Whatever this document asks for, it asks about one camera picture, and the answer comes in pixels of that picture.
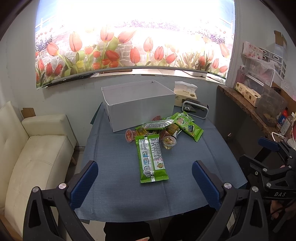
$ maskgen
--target tulip wall poster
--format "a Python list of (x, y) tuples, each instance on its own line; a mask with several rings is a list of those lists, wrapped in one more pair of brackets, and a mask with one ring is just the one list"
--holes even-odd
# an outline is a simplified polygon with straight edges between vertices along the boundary
[(233, 0), (40, 0), (36, 87), (120, 66), (169, 66), (227, 75)]

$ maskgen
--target screw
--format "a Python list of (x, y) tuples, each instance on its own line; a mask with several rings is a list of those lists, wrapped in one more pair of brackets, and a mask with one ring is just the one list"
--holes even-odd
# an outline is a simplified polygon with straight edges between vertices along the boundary
[(230, 183), (224, 183), (224, 187), (230, 189), (232, 188), (232, 185)]
[(254, 192), (258, 192), (258, 191), (259, 191), (258, 187), (255, 187), (255, 186), (252, 187), (252, 190), (253, 190)]
[(66, 188), (66, 186), (67, 186), (66, 183), (61, 183), (61, 184), (59, 185), (59, 189), (64, 189), (64, 188)]
[(38, 190), (39, 190), (39, 187), (34, 187), (34, 188), (32, 189), (32, 192), (38, 192)]

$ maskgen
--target table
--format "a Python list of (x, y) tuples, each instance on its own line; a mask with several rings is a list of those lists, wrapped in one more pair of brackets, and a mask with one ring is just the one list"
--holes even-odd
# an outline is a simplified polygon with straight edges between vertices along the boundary
[(171, 150), (161, 147), (169, 180), (140, 183), (135, 142), (125, 140), (125, 130), (112, 132), (103, 105), (97, 111), (87, 140), (81, 168), (95, 160), (99, 174), (81, 208), (80, 219), (105, 222), (136, 222), (168, 217), (207, 204), (191, 167), (202, 160), (222, 181), (236, 188), (247, 181), (236, 159), (215, 126), (194, 118), (204, 132), (198, 142), (181, 132)]
[(234, 103), (236, 103), (248, 116), (260, 127), (261, 131), (267, 136), (268, 139), (272, 140), (271, 133), (277, 132), (274, 127), (267, 126), (263, 120), (255, 112), (255, 107), (250, 104), (241, 94), (235, 89), (229, 88), (224, 85), (218, 85), (218, 90), (228, 96)]

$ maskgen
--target sofa armrest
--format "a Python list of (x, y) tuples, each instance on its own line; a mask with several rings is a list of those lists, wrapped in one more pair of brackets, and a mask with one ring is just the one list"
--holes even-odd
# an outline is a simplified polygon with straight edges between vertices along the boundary
[(76, 145), (76, 138), (65, 114), (28, 117), (22, 121), (22, 125), (30, 137), (45, 135), (67, 136), (73, 148)]

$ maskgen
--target white leather sofa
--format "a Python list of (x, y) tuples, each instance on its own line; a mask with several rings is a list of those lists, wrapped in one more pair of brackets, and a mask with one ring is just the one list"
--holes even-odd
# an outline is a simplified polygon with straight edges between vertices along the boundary
[(66, 115), (20, 122), (11, 102), (0, 109), (0, 214), (22, 236), (31, 190), (65, 181), (76, 139)]

